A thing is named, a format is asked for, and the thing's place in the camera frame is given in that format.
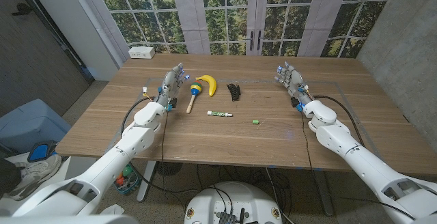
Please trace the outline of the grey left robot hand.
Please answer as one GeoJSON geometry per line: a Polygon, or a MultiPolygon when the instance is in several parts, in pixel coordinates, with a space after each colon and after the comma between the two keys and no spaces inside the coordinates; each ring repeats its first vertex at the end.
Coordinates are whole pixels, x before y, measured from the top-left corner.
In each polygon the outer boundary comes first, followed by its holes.
{"type": "Polygon", "coordinates": [[[185,74],[183,63],[179,63],[177,66],[173,67],[168,71],[163,79],[161,90],[158,92],[158,97],[155,101],[164,107],[176,98],[179,88],[182,86],[183,82],[188,80],[190,76],[185,74]]]}

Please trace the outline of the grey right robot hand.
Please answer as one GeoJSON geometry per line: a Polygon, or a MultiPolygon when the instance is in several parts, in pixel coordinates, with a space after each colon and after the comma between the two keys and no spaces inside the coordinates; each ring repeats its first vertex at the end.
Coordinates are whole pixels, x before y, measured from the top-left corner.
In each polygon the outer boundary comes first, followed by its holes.
{"type": "Polygon", "coordinates": [[[295,67],[285,62],[285,66],[277,68],[277,74],[274,79],[282,84],[291,97],[291,104],[299,112],[302,112],[306,104],[313,101],[309,93],[308,85],[303,81],[302,75],[295,67]]]}

